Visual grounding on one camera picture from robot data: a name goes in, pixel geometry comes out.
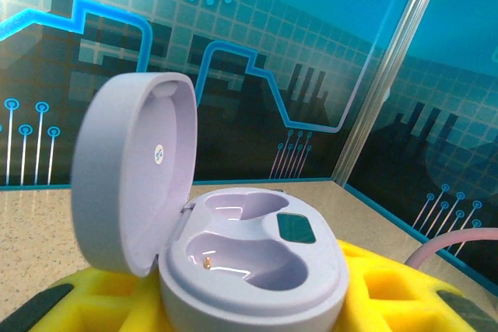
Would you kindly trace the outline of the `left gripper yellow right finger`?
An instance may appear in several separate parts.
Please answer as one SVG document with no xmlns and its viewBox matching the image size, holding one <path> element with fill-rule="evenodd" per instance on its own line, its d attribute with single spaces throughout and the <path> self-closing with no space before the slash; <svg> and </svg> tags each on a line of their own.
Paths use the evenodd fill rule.
<svg viewBox="0 0 498 332">
<path fill-rule="evenodd" d="M 498 332 L 453 285 L 341 240 L 349 288 L 335 332 Z"/>
</svg>

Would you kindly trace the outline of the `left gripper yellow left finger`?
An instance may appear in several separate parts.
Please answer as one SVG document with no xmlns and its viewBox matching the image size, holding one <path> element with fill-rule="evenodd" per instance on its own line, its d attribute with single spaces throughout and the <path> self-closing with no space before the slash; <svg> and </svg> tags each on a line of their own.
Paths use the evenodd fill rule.
<svg viewBox="0 0 498 332">
<path fill-rule="evenodd" d="M 158 274 L 88 267 L 38 292 L 0 321 L 0 332 L 168 332 Z"/>
</svg>

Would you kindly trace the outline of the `aluminium frame post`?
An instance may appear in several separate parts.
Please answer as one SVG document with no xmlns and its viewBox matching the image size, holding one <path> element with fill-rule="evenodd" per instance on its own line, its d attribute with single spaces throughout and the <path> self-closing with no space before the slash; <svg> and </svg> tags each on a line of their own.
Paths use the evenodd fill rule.
<svg viewBox="0 0 498 332">
<path fill-rule="evenodd" d="M 344 187 L 405 59 L 430 0 L 408 0 L 338 158 L 331 180 Z"/>
</svg>

